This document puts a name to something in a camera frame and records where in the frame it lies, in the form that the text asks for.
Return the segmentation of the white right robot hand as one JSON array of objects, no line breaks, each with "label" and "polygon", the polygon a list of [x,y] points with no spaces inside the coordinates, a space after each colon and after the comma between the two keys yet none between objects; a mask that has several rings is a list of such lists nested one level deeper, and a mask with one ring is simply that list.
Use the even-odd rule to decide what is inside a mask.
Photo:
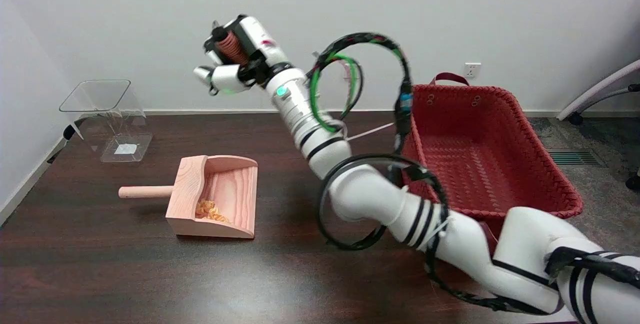
[{"label": "white right robot hand", "polygon": [[212,64],[199,65],[193,73],[211,96],[236,94],[263,85],[275,67],[290,64],[262,23],[245,14],[226,24],[213,21],[203,51]]}]

